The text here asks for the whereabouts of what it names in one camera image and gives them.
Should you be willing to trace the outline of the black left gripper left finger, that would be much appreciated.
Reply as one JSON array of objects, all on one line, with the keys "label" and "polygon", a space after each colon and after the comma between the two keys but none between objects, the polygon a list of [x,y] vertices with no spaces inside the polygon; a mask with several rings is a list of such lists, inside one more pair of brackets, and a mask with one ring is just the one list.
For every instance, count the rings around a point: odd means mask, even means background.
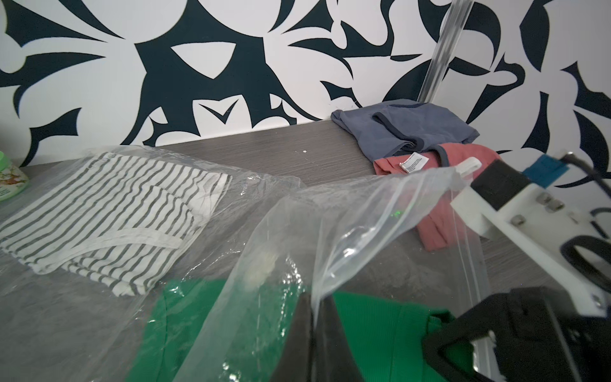
[{"label": "black left gripper left finger", "polygon": [[270,381],[311,381],[313,361],[313,311],[311,294],[300,294],[283,353]]}]

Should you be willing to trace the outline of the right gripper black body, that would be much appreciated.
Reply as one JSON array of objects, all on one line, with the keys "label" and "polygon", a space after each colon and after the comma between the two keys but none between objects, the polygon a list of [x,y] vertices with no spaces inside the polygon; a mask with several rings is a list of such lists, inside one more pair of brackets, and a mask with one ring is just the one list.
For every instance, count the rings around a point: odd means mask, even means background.
[{"label": "right gripper black body", "polygon": [[565,292],[545,287],[493,294],[423,339],[426,363],[448,381],[486,381],[451,361],[455,345],[489,337],[507,381],[608,381],[610,309],[577,312]]}]

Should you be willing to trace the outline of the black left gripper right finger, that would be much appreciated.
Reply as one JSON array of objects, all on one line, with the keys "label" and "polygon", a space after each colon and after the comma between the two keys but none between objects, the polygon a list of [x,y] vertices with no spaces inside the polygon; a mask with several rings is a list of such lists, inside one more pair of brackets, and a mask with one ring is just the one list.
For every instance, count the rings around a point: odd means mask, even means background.
[{"label": "black left gripper right finger", "polygon": [[364,381],[332,296],[320,302],[314,316],[313,346],[313,381]]}]

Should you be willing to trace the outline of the green garment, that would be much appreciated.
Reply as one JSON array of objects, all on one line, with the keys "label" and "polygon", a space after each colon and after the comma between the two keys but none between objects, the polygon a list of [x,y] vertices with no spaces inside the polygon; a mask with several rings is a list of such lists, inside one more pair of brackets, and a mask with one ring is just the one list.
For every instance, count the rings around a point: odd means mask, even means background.
[{"label": "green garment", "polygon": [[[171,280],[158,298],[129,381],[172,381],[193,346],[225,281]],[[367,381],[441,381],[424,360],[423,337],[453,321],[446,309],[334,293],[354,360]]]}]

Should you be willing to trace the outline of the red tank top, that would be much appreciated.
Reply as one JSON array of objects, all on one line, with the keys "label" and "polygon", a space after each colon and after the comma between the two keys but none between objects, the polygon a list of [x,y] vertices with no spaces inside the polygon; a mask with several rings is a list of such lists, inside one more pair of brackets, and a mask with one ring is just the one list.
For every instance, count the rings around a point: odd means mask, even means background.
[{"label": "red tank top", "polygon": [[[424,153],[416,153],[415,157],[416,170],[456,166],[474,157],[480,161],[481,168],[473,173],[473,178],[477,178],[487,166],[501,158],[496,151],[473,143],[443,143],[431,147]],[[409,154],[377,159],[373,163],[378,175],[408,174],[407,168],[410,166],[413,166],[413,161]],[[432,211],[417,224],[419,238],[427,251],[439,251],[456,245],[458,238],[454,228],[449,194],[440,198]]]}]

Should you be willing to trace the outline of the clear plastic vacuum bag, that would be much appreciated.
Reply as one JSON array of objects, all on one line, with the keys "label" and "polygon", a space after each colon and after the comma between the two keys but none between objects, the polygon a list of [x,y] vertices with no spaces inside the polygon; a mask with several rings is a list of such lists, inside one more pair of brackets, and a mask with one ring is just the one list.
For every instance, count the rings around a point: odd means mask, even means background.
[{"label": "clear plastic vacuum bag", "polygon": [[459,318],[488,297],[479,237],[453,212],[457,243],[427,251],[417,224],[468,181],[452,168],[307,187],[160,149],[117,147],[64,162],[1,206],[7,218],[88,160],[110,152],[232,178],[187,252],[146,293],[117,296],[58,269],[38,275],[1,249],[1,379],[129,381],[146,325],[171,280],[225,285],[172,381],[270,381],[300,294],[338,291],[446,309]]}]

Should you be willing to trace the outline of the striped white black garment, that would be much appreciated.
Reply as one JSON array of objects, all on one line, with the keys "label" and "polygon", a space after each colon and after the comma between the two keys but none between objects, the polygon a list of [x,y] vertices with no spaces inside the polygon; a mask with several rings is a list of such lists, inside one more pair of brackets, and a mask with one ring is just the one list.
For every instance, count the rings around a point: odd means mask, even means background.
[{"label": "striped white black garment", "polygon": [[231,181],[106,152],[3,221],[1,249],[38,275],[64,269],[117,296],[143,295],[203,232]]}]

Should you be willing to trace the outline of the blue tank top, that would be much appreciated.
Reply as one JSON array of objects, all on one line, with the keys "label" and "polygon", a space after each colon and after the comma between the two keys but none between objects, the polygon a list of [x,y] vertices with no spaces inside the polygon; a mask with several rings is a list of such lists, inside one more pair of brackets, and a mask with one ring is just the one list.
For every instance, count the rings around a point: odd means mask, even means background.
[{"label": "blue tank top", "polygon": [[331,120],[356,139],[370,162],[444,143],[473,143],[480,135],[447,108],[407,99],[337,110]]}]

